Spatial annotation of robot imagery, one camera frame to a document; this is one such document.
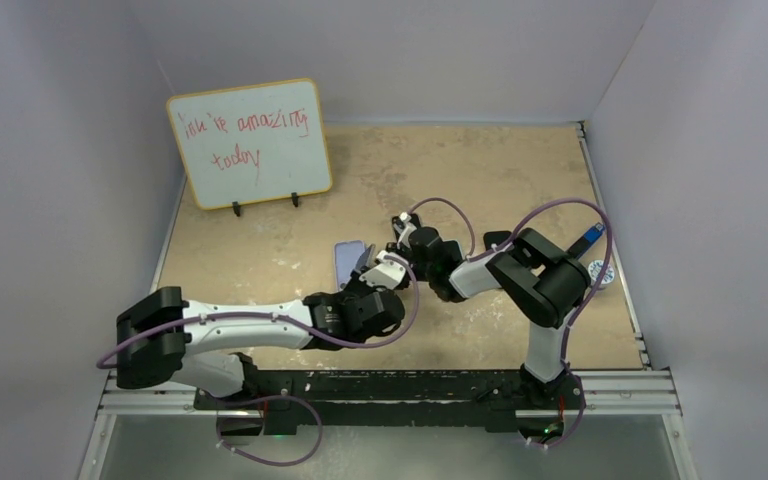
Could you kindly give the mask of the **lilac phone case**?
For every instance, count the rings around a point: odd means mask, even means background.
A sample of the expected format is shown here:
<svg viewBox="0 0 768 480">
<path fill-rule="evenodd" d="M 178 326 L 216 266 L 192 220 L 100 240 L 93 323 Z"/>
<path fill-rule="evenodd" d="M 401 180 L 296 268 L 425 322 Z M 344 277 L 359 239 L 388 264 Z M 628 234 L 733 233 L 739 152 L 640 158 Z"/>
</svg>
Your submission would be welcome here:
<svg viewBox="0 0 768 480">
<path fill-rule="evenodd" d="M 341 241 L 334 245 L 334 270 L 337 290 L 342 290 L 351 277 L 357 261 L 366 250 L 362 240 Z"/>
</svg>

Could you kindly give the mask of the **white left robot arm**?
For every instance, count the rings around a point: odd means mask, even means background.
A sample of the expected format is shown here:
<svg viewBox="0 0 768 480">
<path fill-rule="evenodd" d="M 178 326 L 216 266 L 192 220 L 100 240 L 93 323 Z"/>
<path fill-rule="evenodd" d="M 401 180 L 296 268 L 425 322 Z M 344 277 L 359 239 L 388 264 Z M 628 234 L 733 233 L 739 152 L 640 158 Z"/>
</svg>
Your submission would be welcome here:
<svg viewBox="0 0 768 480">
<path fill-rule="evenodd" d="M 187 300 L 161 287 L 116 319 L 116 345 L 97 362 L 124 390 L 166 382 L 199 388 L 244 409 L 257 399 L 254 365 L 240 350 L 374 349 L 402 336 L 405 306 L 397 291 L 415 278 L 409 263 L 380 252 L 358 264 L 335 293 L 317 292 L 271 305 L 218 305 Z"/>
</svg>

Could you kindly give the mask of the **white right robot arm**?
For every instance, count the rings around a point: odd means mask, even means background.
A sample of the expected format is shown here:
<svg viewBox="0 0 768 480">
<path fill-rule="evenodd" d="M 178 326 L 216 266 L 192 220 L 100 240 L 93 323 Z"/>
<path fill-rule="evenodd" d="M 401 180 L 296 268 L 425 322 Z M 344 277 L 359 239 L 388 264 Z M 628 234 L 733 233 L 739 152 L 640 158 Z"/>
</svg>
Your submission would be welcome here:
<svg viewBox="0 0 768 480">
<path fill-rule="evenodd" d="M 544 407 L 561 391 L 562 329 L 582 304 L 589 274 L 569 252 L 532 228 L 511 245 L 490 250 L 474 262 L 459 243 L 444 240 L 437 229 L 413 218 L 391 219 L 395 242 L 387 247 L 409 261 L 419 281 L 444 302 L 459 303 L 491 290 L 502 290 L 530 321 L 521 381 L 524 399 Z"/>
</svg>

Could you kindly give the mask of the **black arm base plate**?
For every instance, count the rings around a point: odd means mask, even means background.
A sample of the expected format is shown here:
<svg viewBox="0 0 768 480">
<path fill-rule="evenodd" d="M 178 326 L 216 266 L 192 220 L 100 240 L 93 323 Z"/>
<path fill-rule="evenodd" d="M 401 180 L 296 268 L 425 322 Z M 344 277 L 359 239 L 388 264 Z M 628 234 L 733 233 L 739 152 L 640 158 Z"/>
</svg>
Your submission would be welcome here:
<svg viewBox="0 0 768 480">
<path fill-rule="evenodd" d="M 266 435 L 301 426 L 474 427 L 546 441 L 563 435 L 568 414 L 585 407 L 580 379 L 550 384 L 519 369 L 256 370 L 225 398 L 200 390 L 198 411 L 262 415 Z"/>
</svg>

